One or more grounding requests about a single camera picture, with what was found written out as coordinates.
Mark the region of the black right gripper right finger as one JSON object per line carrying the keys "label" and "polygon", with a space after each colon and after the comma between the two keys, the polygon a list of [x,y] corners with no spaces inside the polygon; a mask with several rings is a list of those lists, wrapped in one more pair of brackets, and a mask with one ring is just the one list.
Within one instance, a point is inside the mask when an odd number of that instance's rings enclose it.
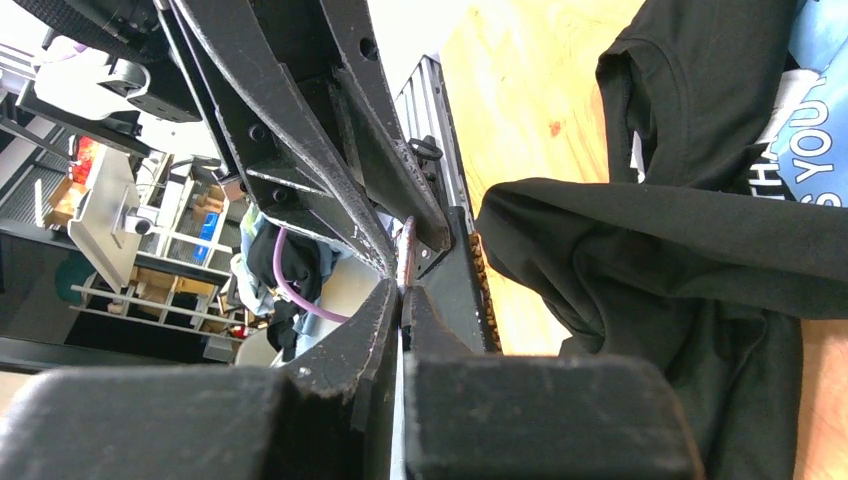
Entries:
{"label": "black right gripper right finger", "polygon": [[661,372],[622,356],[472,352],[420,287],[404,295],[411,479],[700,479]]}

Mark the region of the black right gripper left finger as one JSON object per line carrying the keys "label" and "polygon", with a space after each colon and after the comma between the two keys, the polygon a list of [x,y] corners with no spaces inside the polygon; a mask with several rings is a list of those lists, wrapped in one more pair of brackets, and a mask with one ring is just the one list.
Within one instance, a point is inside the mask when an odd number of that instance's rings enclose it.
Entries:
{"label": "black right gripper left finger", "polygon": [[399,290],[281,368],[53,369],[1,427],[5,479],[386,479]]}

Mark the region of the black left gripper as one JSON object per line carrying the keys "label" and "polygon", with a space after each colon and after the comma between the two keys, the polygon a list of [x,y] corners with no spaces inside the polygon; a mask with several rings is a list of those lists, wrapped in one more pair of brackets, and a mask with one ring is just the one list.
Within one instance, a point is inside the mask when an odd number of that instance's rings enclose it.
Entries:
{"label": "black left gripper", "polygon": [[[397,271],[371,199],[433,250],[449,224],[399,125],[365,1],[25,1],[65,39],[36,70],[44,112],[138,138],[141,120],[204,127],[273,223]],[[375,151],[371,153],[371,142]]]}

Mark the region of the round colourful brooch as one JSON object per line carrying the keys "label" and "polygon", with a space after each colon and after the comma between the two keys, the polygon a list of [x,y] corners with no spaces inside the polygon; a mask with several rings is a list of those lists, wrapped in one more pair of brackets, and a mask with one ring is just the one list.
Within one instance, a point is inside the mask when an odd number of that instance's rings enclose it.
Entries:
{"label": "round colourful brooch", "polygon": [[413,283],[416,251],[415,230],[415,219],[408,217],[398,236],[396,280],[401,292],[404,292]]}

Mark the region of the black printed t-shirt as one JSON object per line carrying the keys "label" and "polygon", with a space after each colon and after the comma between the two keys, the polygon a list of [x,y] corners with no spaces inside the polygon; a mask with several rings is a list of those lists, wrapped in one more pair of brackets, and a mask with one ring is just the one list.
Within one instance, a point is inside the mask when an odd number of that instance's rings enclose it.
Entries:
{"label": "black printed t-shirt", "polygon": [[789,479],[803,320],[847,315],[847,211],[790,190],[761,135],[793,1],[647,1],[599,56],[609,179],[491,186],[489,264],[588,354],[665,376],[711,479]]}

